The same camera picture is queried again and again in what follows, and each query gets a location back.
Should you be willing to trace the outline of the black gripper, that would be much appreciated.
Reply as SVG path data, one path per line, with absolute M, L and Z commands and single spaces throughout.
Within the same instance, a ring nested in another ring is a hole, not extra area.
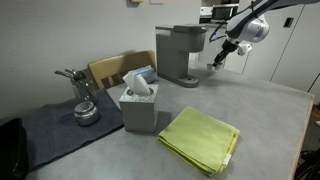
M 214 59 L 215 64 L 220 64 L 223 59 L 227 57 L 227 55 L 231 52 L 234 52 L 238 48 L 237 44 L 230 42 L 229 40 L 225 40 L 222 44 L 222 51 L 217 54 Z

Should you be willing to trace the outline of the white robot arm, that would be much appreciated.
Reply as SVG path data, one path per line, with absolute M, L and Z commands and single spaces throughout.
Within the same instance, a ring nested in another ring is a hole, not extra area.
M 212 66 L 220 66 L 222 61 L 234 51 L 243 56 L 252 49 L 249 43 L 262 41 L 269 33 L 269 24 L 264 16 L 267 11 L 296 5 L 313 4 L 319 1 L 254 0 L 247 8 L 228 20 L 225 31 L 226 40 L 222 44 L 222 51 L 217 54 Z

